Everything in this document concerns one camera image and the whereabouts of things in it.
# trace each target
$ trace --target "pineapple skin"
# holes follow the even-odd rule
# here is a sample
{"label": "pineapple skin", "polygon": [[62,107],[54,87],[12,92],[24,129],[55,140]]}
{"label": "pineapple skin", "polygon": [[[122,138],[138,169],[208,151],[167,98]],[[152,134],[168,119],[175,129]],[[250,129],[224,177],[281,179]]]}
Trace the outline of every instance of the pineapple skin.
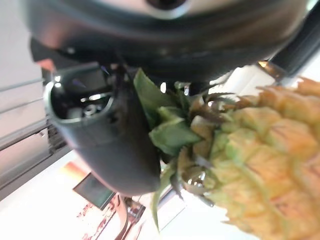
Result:
{"label": "pineapple skin", "polygon": [[320,83],[261,89],[215,132],[206,197],[261,240],[320,240]]}

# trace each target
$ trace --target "white wall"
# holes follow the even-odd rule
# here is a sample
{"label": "white wall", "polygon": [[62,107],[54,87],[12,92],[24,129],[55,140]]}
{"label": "white wall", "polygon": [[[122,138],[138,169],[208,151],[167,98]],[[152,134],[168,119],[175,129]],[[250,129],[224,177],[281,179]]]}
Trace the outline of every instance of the white wall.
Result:
{"label": "white wall", "polygon": [[0,90],[41,77],[29,53],[29,34],[15,0],[0,0]]}
{"label": "white wall", "polygon": [[[0,148],[46,125],[41,68],[32,61],[16,4],[0,0]],[[49,155],[48,133],[42,133],[0,152],[0,189]]]}

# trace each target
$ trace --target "black plastic housing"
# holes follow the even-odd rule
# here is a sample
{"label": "black plastic housing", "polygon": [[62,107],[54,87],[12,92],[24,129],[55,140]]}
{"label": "black plastic housing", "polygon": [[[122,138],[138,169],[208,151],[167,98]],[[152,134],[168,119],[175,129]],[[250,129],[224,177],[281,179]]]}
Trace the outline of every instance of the black plastic housing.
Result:
{"label": "black plastic housing", "polygon": [[269,58],[296,35],[307,0],[239,0],[212,12],[161,20],[94,0],[20,0],[32,36],[80,59],[120,56],[155,82],[208,82]]}
{"label": "black plastic housing", "polygon": [[[62,69],[54,79],[45,90],[47,113],[97,179],[124,196],[156,191],[160,162],[132,83],[115,83],[96,63]],[[103,100],[83,100],[101,93]],[[93,105],[99,110],[88,114]]]}

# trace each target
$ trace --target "pineapple leaf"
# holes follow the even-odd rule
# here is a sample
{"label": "pineapple leaf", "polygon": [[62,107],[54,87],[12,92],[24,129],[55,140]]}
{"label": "pineapple leaf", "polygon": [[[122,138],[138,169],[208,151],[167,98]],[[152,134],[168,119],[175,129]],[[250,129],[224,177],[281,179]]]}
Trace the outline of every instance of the pineapple leaf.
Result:
{"label": "pineapple leaf", "polygon": [[163,170],[163,172],[161,174],[160,187],[159,187],[158,191],[156,191],[153,194],[153,197],[151,200],[150,208],[151,208],[151,212],[152,212],[152,217],[153,217],[154,223],[155,223],[158,231],[159,231],[159,222],[158,222],[159,200],[160,200],[162,192],[166,189],[167,186],[170,185],[171,176],[174,175],[175,172],[176,172],[175,164],[174,163],[168,164],[167,167]]}
{"label": "pineapple leaf", "polygon": [[181,183],[179,181],[179,175],[178,175],[177,171],[170,177],[170,182],[171,182],[172,189],[179,196],[179,198],[183,201],[184,198],[181,195]]}
{"label": "pineapple leaf", "polygon": [[181,148],[202,140],[183,118],[176,117],[154,128],[149,136],[153,144],[164,153],[178,156]]}
{"label": "pineapple leaf", "polygon": [[181,108],[186,113],[189,111],[192,99],[189,96],[186,96],[185,93],[181,90],[177,90],[177,98],[181,104]]}
{"label": "pineapple leaf", "polygon": [[234,99],[231,99],[229,97],[217,97],[215,99],[215,101],[217,102],[222,102],[224,104],[230,104],[230,105],[235,105],[237,101],[235,101]]}
{"label": "pineapple leaf", "polygon": [[141,69],[136,73],[133,83],[151,128],[159,122],[158,108],[177,107],[175,100],[162,93]]}
{"label": "pineapple leaf", "polygon": [[206,102],[208,103],[208,102],[211,102],[211,101],[216,101],[216,99],[218,97],[225,96],[225,95],[234,95],[234,93],[231,93],[231,92],[215,92],[215,93],[209,94],[206,97]]}
{"label": "pineapple leaf", "polygon": [[206,120],[209,120],[212,123],[215,124],[223,124],[225,122],[225,119],[221,116],[220,112],[217,111],[209,111],[207,107],[199,108],[196,111],[192,112],[192,118],[196,116],[203,117]]}
{"label": "pineapple leaf", "polygon": [[159,113],[162,122],[168,122],[177,118],[184,119],[186,117],[180,108],[173,106],[162,106],[158,108],[157,112]]}

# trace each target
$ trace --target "pineapple crown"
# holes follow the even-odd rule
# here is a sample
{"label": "pineapple crown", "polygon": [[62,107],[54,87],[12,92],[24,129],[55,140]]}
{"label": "pineapple crown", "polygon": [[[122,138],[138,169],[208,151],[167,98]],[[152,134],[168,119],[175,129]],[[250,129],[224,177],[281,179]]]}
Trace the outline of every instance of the pineapple crown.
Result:
{"label": "pineapple crown", "polygon": [[162,93],[141,69],[135,76],[134,86],[151,128],[150,139],[159,149],[162,160],[168,163],[151,202],[153,218],[159,228],[157,206],[161,193],[170,184],[180,198],[182,185],[207,205],[214,205],[205,198],[210,189],[204,187],[213,188],[219,184],[209,171],[214,166],[207,160],[214,134],[223,123],[231,121],[230,112],[252,106],[252,101],[246,97],[235,101],[229,97],[233,95],[229,92],[208,94],[209,89],[187,96],[188,83],[183,82],[175,83],[175,91]]}

